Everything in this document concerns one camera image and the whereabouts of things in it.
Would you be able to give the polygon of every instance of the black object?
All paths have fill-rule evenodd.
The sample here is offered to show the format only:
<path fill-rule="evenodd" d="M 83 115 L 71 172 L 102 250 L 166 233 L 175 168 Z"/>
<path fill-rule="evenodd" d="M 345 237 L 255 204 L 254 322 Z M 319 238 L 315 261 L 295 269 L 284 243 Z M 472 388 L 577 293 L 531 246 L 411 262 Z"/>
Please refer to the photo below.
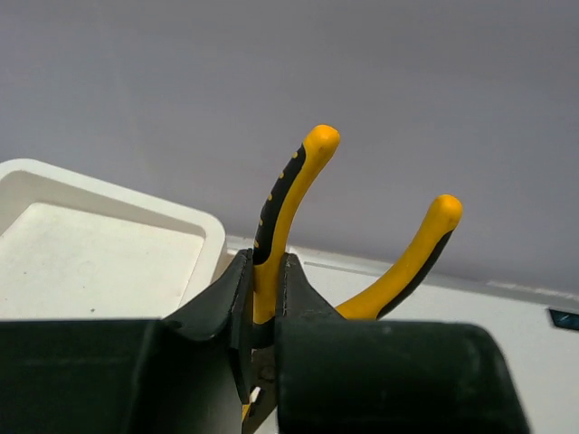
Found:
<path fill-rule="evenodd" d="M 274 345 L 252 358 L 252 251 L 165 320 L 0 323 L 0 434 L 527 433 L 472 325 L 346 321 L 281 264 Z M 242 426 L 242 402 L 264 393 Z"/>
<path fill-rule="evenodd" d="M 166 320 L 0 322 L 0 434 L 237 434 L 251 327 L 251 250 Z"/>
<path fill-rule="evenodd" d="M 253 360 L 265 394 L 244 434 L 276 402 L 282 434 L 529 432 L 505 359 L 480 327 L 345 320 L 289 254 L 277 300 L 275 344 Z"/>
<path fill-rule="evenodd" d="M 562 310 L 548 309 L 553 326 L 579 332 L 579 315 Z"/>

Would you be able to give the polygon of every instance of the white background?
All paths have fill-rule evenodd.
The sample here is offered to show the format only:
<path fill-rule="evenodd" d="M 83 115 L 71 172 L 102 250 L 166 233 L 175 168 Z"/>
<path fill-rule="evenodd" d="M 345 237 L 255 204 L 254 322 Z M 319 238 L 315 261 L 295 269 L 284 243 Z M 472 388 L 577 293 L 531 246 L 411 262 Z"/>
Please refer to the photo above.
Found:
<path fill-rule="evenodd" d="M 437 270 L 577 291 L 576 0 L 3 0 L 0 160 L 27 156 L 252 235 L 317 123 L 342 145 L 291 240 L 395 259 L 430 201 Z"/>

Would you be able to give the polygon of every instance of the white plastic container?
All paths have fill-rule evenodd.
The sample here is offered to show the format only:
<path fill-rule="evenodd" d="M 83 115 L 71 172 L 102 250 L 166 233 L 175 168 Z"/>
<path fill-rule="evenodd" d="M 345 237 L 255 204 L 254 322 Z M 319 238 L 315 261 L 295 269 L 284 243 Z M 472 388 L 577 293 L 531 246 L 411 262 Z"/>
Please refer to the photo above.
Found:
<path fill-rule="evenodd" d="M 226 260 L 212 215 L 38 161 L 0 164 L 0 319 L 162 317 Z"/>

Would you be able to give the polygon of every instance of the yellow handle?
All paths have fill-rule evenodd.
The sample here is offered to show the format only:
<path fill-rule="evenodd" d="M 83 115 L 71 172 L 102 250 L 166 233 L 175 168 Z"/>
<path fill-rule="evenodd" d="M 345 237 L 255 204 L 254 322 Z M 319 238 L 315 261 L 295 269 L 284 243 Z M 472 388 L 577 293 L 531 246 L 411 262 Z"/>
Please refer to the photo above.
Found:
<path fill-rule="evenodd" d="M 253 322 L 261 325 L 275 315 L 281 257 L 299 203 L 316 176 L 336 152 L 339 133 L 328 125 L 311 130 L 301 148 L 273 186 L 261 210 L 253 249 Z"/>
<path fill-rule="evenodd" d="M 247 417 L 247 413 L 250 411 L 251 404 L 243 404 L 242 405 L 242 420 L 245 420 Z"/>
<path fill-rule="evenodd" d="M 462 216 L 449 194 L 437 197 L 400 259 L 373 285 L 337 307 L 348 319 L 377 319 L 398 306 L 430 271 Z"/>

